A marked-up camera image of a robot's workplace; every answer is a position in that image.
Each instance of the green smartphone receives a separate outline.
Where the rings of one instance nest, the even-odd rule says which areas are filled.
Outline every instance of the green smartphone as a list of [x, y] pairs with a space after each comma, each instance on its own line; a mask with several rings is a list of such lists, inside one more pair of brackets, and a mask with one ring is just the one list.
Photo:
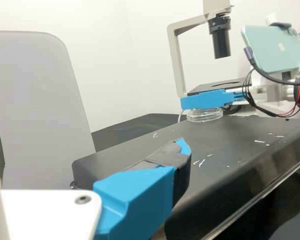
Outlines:
[[300, 66], [300, 38], [294, 30], [278, 26], [246, 25], [241, 31], [256, 65], [264, 72], [288, 72]]

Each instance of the white wall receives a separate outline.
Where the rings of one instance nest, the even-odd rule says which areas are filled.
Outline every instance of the white wall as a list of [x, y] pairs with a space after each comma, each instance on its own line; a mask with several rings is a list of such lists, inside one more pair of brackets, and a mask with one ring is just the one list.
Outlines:
[[[277, 12], [300, 25], [300, 0], [234, 0], [232, 56], [214, 59], [206, 25], [180, 36], [188, 89], [243, 77], [240, 30]], [[0, 0], [0, 30], [41, 31], [66, 44], [91, 131], [180, 110], [167, 25], [202, 14], [201, 0]]]

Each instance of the clear petri dish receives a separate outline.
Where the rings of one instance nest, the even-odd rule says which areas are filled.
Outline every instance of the clear petri dish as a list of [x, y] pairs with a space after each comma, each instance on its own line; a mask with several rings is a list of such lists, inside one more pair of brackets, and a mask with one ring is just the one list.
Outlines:
[[204, 122], [219, 119], [223, 115], [224, 112], [219, 107], [209, 108], [209, 109], [196, 108], [196, 109], [192, 109], [186, 115], [186, 119], [192, 123], [204, 123]]

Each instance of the black surface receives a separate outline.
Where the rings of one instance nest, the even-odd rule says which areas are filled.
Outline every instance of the black surface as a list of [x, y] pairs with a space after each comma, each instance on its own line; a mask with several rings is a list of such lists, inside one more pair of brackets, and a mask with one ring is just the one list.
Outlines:
[[151, 113], [92, 133], [96, 152], [135, 139], [178, 122], [178, 115]]
[[203, 93], [211, 90], [219, 90], [219, 89], [236, 89], [241, 88], [244, 82], [244, 78], [237, 78], [232, 80], [218, 81], [213, 83], [201, 84], [190, 92], [188, 92], [188, 96], [197, 95], [199, 93]]
[[[269, 132], [283, 135], [285, 139], [276, 139]], [[276, 174], [282, 174], [300, 160], [300, 142], [296, 145], [300, 120], [223, 117], [200, 128], [189, 122], [172, 125], [158, 131], [155, 138], [148, 134], [77, 161], [84, 161], [85, 166], [74, 163], [73, 169], [83, 172], [80, 169], [83, 167], [87, 179], [95, 181], [103, 178], [105, 172], [109, 174], [138, 161], [171, 138], [180, 136], [192, 148], [192, 162], [202, 160], [208, 153], [214, 156], [202, 168], [192, 166], [189, 189], [165, 226], [170, 239], [204, 236], [277, 177]], [[260, 137], [271, 147], [253, 142]], [[262, 172], [267, 166], [275, 169], [276, 174]]]

